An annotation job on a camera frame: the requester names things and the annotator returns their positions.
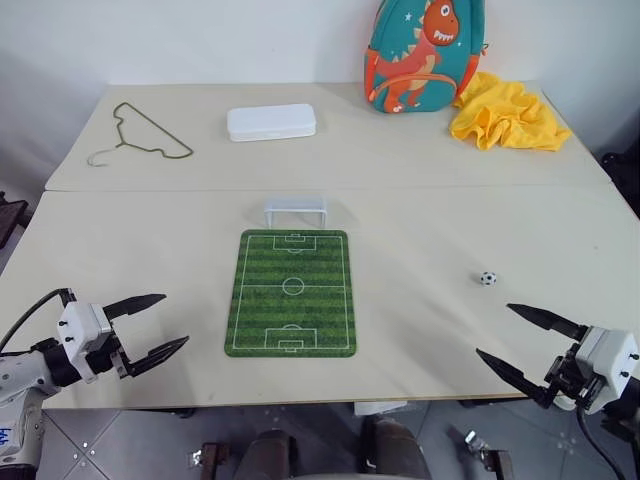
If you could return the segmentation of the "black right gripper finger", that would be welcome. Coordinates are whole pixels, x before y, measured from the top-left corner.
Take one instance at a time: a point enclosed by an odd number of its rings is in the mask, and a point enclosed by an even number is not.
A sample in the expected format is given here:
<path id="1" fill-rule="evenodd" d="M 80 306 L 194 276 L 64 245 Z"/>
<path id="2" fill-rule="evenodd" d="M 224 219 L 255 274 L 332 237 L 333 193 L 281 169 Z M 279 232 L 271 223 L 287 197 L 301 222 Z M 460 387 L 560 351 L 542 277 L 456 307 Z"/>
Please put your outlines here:
<path id="1" fill-rule="evenodd" d="M 574 323 L 545 309 L 516 303 L 508 303 L 506 307 L 544 330 L 554 330 L 576 341 L 581 341 L 588 331 L 586 325 Z"/>
<path id="2" fill-rule="evenodd" d="M 542 408 L 551 406 L 554 395 L 548 388 L 534 384 L 521 370 L 498 357 L 480 349 L 476 349 L 476 354 L 504 382 L 525 394 Z"/>

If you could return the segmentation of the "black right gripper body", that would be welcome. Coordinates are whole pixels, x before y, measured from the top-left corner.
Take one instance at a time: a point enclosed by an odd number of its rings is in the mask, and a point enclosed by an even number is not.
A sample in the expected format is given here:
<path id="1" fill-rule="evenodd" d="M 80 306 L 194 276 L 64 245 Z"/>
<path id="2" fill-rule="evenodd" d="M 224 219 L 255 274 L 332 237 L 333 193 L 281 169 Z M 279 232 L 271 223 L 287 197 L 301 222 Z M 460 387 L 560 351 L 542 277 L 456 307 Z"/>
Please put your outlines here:
<path id="1" fill-rule="evenodd" d="M 590 411 L 605 386 L 605 379 L 584 359 L 578 358 L 580 347 L 574 343 L 563 356 L 558 356 L 544 380 L 552 402 L 558 407 Z"/>

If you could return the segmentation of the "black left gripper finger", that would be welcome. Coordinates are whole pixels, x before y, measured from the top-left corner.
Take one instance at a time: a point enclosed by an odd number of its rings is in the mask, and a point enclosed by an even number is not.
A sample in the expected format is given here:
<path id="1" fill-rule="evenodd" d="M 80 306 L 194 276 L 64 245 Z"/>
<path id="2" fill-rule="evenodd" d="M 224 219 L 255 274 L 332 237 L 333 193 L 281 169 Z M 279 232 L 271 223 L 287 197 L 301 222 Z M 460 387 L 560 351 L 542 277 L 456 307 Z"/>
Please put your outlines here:
<path id="1" fill-rule="evenodd" d="M 189 339 L 189 336 L 184 336 L 149 350 L 144 358 L 127 364 L 127 374 L 131 377 L 137 377 L 161 365 L 181 349 Z"/>
<path id="2" fill-rule="evenodd" d="M 103 307 L 108 320 L 114 320 L 124 315 L 134 315 L 144 311 L 166 298 L 165 294 L 146 294 L 129 297 Z"/>

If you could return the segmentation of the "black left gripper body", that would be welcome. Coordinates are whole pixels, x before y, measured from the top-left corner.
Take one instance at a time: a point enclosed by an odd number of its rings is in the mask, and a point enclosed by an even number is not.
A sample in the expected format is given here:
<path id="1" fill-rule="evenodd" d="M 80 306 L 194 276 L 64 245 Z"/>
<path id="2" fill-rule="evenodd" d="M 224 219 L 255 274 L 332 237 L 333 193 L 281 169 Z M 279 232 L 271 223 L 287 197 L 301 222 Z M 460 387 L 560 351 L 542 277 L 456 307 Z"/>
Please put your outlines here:
<path id="1" fill-rule="evenodd" d="M 86 362 L 94 376 L 114 370 L 120 378 L 131 376 L 131 362 L 115 332 L 100 335 L 86 347 Z"/>

